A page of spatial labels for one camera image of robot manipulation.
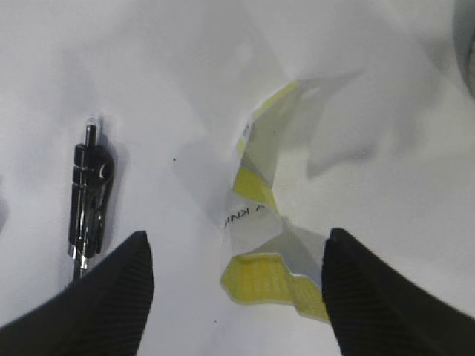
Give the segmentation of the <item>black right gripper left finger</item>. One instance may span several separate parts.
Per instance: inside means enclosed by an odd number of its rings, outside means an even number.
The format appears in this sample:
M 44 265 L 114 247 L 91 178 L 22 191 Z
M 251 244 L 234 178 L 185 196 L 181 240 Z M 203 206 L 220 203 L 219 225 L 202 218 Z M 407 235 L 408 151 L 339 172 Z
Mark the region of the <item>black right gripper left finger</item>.
M 151 246 L 136 231 L 80 280 L 1 328 L 2 355 L 136 355 L 154 297 Z

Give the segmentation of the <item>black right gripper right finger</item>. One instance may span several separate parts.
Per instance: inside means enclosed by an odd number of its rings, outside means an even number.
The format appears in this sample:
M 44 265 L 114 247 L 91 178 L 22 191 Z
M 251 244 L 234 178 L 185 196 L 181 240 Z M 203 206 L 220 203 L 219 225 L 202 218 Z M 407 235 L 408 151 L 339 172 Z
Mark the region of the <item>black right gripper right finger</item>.
M 322 296 L 343 355 L 473 355 L 474 319 L 391 268 L 352 234 L 325 242 Z

